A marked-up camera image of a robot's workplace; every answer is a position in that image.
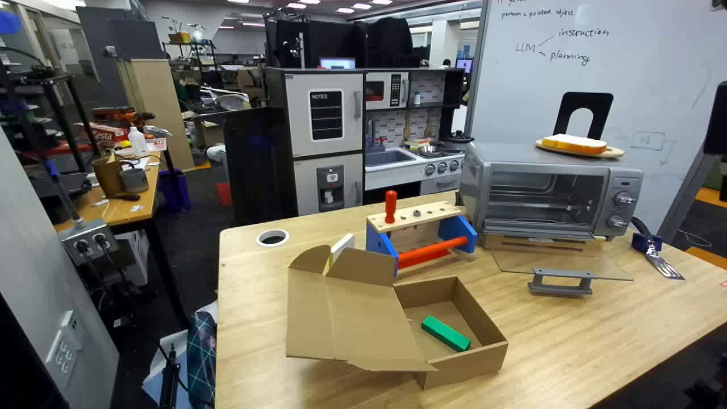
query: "open cardboard box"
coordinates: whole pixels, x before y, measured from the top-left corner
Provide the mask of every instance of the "open cardboard box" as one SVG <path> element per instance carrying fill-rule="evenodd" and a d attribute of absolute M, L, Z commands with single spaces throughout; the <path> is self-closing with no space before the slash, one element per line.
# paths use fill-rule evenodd
<path fill-rule="evenodd" d="M 394 258 L 326 246 L 302 251 L 288 274 L 288 357 L 339 358 L 373 372 L 413 372 L 423 388 L 497 372 L 506 341 L 456 277 L 394 285 Z M 462 331 L 453 352 L 420 330 L 424 313 Z"/>

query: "oven knob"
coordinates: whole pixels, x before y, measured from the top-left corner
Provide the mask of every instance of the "oven knob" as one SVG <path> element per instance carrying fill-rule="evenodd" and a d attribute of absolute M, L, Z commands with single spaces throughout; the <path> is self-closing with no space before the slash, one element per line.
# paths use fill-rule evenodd
<path fill-rule="evenodd" d="M 623 221 L 620 215 L 610 215 L 610 218 L 608 218 L 608 227 L 612 227 L 612 230 L 625 230 L 625 227 L 628 227 L 628 222 Z"/>
<path fill-rule="evenodd" d="M 615 202 L 615 207 L 633 207 L 636 198 L 623 190 L 623 193 L 612 196 L 612 202 Z"/>

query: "bread slice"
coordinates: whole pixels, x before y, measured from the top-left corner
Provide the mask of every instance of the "bread slice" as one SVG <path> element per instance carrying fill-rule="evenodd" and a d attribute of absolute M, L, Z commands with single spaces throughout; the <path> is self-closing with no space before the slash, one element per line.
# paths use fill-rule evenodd
<path fill-rule="evenodd" d="M 572 135 L 572 134 L 543 135 L 541 142 L 547 150 L 559 150 L 559 151 L 570 151 L 570 155 L 587 155 L 587 156 L 598 156 L 598 155 L 606 151 L 606 147 L 608 147 L 608 142 L 603 142 L 603 140 Z"/>

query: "stainless steel toaster oven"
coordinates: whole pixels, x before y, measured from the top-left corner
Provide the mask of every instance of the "stainless steel toaster oven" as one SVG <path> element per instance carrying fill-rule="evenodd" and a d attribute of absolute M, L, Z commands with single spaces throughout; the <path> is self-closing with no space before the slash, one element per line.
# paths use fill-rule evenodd
<path fill-rule="evenodd" d="M 473 142 L 461 168 L 461 198 L 483 234 L 612 238 L 628 227 L 640 182 L 637 168 L 617 160 Z"/>

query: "whiteboard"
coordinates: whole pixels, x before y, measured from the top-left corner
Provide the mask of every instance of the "whiteboard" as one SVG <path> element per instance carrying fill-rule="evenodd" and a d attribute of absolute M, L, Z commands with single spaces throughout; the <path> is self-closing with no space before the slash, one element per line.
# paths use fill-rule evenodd
<path fill-rule="evenodd" d="M 468 134 L 532 147 L 552 134 L 565 90 L 612 92 L 602 139 L 644 172 L 636 215 L 656 232 L 727 79 L 727 10 L 710 0 L 489 0 L 482 27 Z M 568 134 L 587 132 L 577 117 Z"/>

